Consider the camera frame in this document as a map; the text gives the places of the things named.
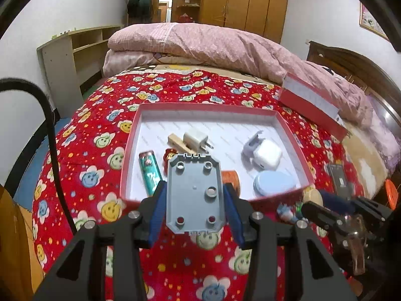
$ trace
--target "picture frame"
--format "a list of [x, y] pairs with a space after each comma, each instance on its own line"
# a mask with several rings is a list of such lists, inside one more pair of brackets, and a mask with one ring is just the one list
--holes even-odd
[[359, 25], [362, 28], [365, 28], [376, 35], [379, 35], [389, 40], [386, 34], [384, 33], [382, 27], [380, 27], [379, 23], [374, 19], [372, 14], [368, 11], [368, 9], [360, 2], [360, 12], [359, 12]]

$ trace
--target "black cable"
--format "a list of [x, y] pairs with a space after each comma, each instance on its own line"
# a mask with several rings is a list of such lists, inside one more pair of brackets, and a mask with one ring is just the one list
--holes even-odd
[[49, 149], [51, 156], [51, 166], [53, 169], [54, 184], [56, 186], [56, 192], [60, 200], [61, 208], [67, 222], [71, 228], [73, 234], [77, 233], [77, 228], [75, 227], [73, 218], [68, 209], [67, 202], [64, 198], [63, 189], [61, 188], [60, 173], [59, 173], [59, 163], [57, 160], [57, 148], [56, 148], [56, 134], [53, 125], [53, 111], [51, 109], [50, 103], [47, 100], [47, 96], [42, 90], [35, 84], [20, 78], [3, 78], [0, 79], [0, 93], [3, 91], [24, 91], [31, 94], [37, 99], [42, 107], [43, 113], [45, 114], [45, 122], [47, 127], [47, 136], [49, 138]]

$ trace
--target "wooden headboard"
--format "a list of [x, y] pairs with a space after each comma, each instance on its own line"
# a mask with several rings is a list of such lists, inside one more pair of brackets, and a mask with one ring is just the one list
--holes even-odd
[[360, 87], [389, 130], [401, 138], [401, 90], [377, 64], [367, 57], [344, 48], [329, 47], [311, 41], [308, 61], [326, 66]]

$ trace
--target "blue mat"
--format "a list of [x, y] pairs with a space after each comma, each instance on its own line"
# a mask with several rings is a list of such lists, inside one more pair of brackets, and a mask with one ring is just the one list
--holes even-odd
[[[60, 119], [56, 123], [56, 135], [63, 129], [71, 119]], [[32, 211], [33, 194], [35, 192], [36, 184], [41, 173], [43, 162], [45, 161], [46, 153], [49, 151], [49, 139], [47, 136], [41, 143], [35, 155], [31, 159], [25, 173], [18, 186], [17, 192], [14, 196], [14, 201], [21, 207]]]

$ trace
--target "white charger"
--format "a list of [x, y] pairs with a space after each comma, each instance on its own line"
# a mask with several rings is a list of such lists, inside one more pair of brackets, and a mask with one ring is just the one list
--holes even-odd
[[190, 149], [193, 149], [194, 151], [199, 153], [209, 153], [206, 150], [206, 146], [212, 149], [213, 147], [207, 142], [207, 139], [208, 135], [200, 132], [198, 129], [191, 128], [184, 133], [183, 141]]
[[264, 139], [253, 152], [253, 161], [265, 170], [275, 170], [283, 155], [281, 148], [273, 141]]

